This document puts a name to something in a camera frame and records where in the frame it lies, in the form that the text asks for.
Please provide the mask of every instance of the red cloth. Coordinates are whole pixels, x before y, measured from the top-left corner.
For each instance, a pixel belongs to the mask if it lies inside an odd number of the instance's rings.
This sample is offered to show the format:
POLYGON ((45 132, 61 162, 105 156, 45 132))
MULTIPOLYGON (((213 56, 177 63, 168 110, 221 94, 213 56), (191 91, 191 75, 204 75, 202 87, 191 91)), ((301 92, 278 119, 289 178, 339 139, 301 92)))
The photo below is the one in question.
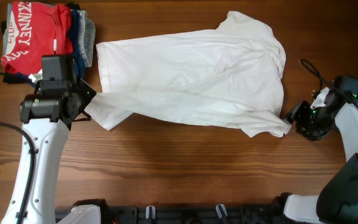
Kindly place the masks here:
POLYGON ((66 36, 71 26, 70 8, 39 2, 14 2, 8 30, 6 55, 1 57, 6 72, 36 74, 43 55, 69 54, 73 45, 66 36), (56 52, 53 42, 57 40, 56 52))

